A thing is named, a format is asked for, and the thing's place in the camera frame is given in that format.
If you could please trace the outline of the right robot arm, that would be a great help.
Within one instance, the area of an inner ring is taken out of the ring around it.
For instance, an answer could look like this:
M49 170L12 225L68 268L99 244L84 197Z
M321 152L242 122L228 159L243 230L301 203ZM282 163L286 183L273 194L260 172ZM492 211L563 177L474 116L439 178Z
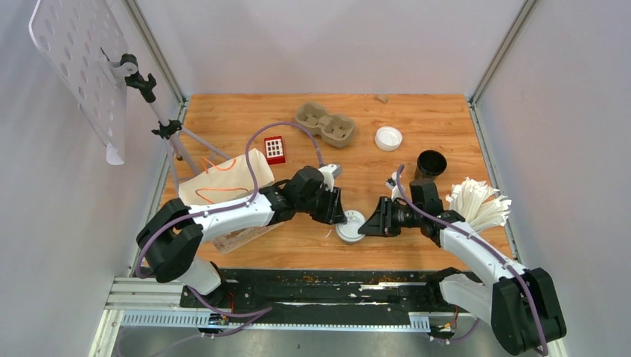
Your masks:
M409 185L411 196L382 196L357 232L395 237L402 228L417 228L436 246L454 254L477 277L457 269L438 272L425 290L434 310L459 306L488 324L503 349L513 356L529 350L544 353L549 342L563 338L567 327L551 275L529 269L483 240L454 210L446 210L431 179Z

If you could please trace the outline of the wrapped white straws bundle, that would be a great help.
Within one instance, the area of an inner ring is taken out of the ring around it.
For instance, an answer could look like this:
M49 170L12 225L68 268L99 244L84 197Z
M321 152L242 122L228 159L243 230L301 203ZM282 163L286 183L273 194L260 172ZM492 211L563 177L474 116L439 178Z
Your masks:
M463 216L476 233L504 227L512 205L512 200L501 195L499 189L488 185L486 181L469 177L452 186L446 201L449 209Z

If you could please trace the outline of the white plastic cup lid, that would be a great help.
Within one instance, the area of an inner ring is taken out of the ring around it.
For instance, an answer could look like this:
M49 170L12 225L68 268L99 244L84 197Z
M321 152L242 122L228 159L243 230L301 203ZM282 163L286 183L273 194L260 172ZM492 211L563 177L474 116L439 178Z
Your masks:
M336 235L347 244L358 243L365 237L359 229L366 223L366 218L357 210L346 210L344 215L345 222L335 224Z

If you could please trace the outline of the red toy block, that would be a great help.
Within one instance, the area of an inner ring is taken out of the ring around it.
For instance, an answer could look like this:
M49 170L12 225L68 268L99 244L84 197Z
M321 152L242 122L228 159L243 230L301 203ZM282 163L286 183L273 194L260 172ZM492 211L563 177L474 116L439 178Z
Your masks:
M282 136L273 136L263 139L265 157L268 165L284 164L286 155Z

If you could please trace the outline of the stack of white lids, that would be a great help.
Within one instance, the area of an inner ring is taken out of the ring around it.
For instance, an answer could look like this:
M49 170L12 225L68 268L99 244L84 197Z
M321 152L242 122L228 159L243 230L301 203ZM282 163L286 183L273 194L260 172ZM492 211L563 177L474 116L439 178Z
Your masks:
M402 133L392 126L381 126L374 136L377 147L385 152L392 152L398 149L403 142Z

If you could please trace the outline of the cardboard cup carrier tray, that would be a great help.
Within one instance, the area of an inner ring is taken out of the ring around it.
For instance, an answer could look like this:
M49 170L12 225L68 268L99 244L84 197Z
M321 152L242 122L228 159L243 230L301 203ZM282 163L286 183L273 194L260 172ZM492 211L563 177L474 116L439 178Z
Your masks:
M320 136L324 142L337 148L349 146L356 133L356 123L352 118L329 113L323 105L314 102L299 107L295 122L310 134Z

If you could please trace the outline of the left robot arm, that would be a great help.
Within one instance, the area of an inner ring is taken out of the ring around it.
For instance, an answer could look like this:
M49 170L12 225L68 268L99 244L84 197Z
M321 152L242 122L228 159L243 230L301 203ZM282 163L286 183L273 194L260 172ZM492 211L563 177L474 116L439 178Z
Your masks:
M150 268L148 277L159 283L179 281L196 290L208 306L222 306L228 287L218 268L197 257L199 247L227 234L289 221L298 213L326 225L345 223L341 190L334 184L341 172L338 164L305 166L291 179L241 199L190 206L181 199L167 201L136 237L139 258Z

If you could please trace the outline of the tripod stand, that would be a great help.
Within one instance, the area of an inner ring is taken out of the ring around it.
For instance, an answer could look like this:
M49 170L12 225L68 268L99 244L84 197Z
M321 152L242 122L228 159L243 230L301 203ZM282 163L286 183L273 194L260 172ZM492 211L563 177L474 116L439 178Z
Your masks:
M166 148L168 171L171 175L176 195L179 195L180 184L186 181L185 178L181 178L177 173L177 161L185 161L195 176L201 173L192 155L188 152L181 140L182 133L209 149L212 155L218 155L226 160L231 159L231 156L227 153L186 128L180 119L172 119L160 110L157 105L157 97L154 93L154 88L157 85L156 79L152 74L148 74L144 77L140 73L136 56L132 54L122 54L119 60L111 61L106 52L101 50L98 63L102 67L104 74L107 75L117 87L138 90L144 101L156 115L158 128L154 129L152 133L160 137Z

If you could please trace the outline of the perforated white panel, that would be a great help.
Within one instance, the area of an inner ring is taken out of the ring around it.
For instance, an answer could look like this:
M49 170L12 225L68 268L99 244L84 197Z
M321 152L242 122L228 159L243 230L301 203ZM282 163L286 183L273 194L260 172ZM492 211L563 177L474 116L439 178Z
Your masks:
M105 145L106 161L122 165L127 93L120 60L128 45L107 2L38 1L29 31Z

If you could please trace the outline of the white paper bakery bag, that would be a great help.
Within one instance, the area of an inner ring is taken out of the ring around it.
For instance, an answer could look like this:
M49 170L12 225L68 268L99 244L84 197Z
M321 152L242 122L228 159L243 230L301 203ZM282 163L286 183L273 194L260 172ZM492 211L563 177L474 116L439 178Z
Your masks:
M254 185L246 164L247 159L252 164L259 187L266 187L274 182L274 175L264 154L258 149L251 149L248 155L239 155L218 165L203 158L204 170L180 184L179 198L186 205L210 205L241 199L251 194ZM262 228L244 228L213 238L211 242L221 254L228 254L280 226L276 224Z

